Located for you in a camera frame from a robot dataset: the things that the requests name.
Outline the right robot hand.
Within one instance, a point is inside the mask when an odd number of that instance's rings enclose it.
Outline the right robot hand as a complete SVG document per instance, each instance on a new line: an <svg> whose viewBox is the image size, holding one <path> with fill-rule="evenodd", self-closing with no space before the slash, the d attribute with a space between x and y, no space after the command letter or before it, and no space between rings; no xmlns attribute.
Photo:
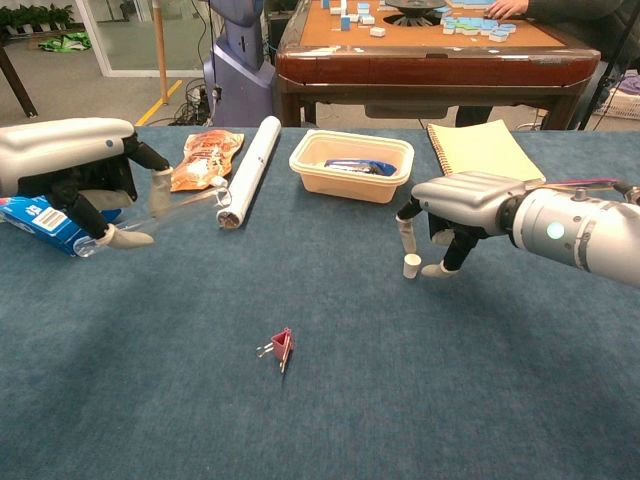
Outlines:
<svg viewBox="0 0 640 480"><path fill-rule="evenodd" d="M508 233L501 209L515 206L525 193L522 180L478 171L419 183L395 217L404 250L407 254L416 252L413 219L427 213L431 241L448 249L439 263L424 266L421 274L449 278L458 273L479 240Z"/></svg>

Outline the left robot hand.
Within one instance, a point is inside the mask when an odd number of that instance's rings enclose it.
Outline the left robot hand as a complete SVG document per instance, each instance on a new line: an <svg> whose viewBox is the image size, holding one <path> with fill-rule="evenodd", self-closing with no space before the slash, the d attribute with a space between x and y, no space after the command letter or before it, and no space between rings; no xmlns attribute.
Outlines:
<svg viewBox="0 0 640 480"><path fill-rule="evenodd" d="M165 214L173 168L138 138L130 122L87 117L3 127L1 196L45 197L100 246L150 246L151 235L125 231L102 215L137 200L131 162L151 173L150 213Z"/></svg>

